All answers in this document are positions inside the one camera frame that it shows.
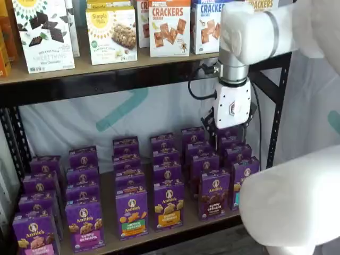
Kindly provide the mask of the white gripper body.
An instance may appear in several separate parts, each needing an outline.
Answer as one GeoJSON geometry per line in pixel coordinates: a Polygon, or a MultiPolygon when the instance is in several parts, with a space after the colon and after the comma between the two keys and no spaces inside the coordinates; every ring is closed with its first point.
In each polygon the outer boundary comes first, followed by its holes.
{"type": "Polygon", "coordinates": [[[251,105],[251,82],[227,83],[219,79],[214,85],[214,120],[218,129],[230,128],[247,121],[251,105]]]}

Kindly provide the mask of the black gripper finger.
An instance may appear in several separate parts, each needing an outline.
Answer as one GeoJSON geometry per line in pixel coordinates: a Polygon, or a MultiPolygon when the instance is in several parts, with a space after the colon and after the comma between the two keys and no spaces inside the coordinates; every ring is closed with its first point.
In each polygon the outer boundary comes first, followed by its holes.
{"type": "Polygon", "coordinates": [[[246,143],[247,128],[249,124],[251,123],[251,121],[253,120],[254,115],[257,112],[257,109],[258,109],[258,106],[255,103],[251,103],[248,119],[244,123],[241,124],[243,143],[246,143]]]}
{"type": "Polygon", "coordinates": [[[210,145],[216,150],[216,125],[214,118],[214,108],[212,107],[208,113],[201,118],[201,122],[206,132],[208,133],[208,141],[210,145]]]}

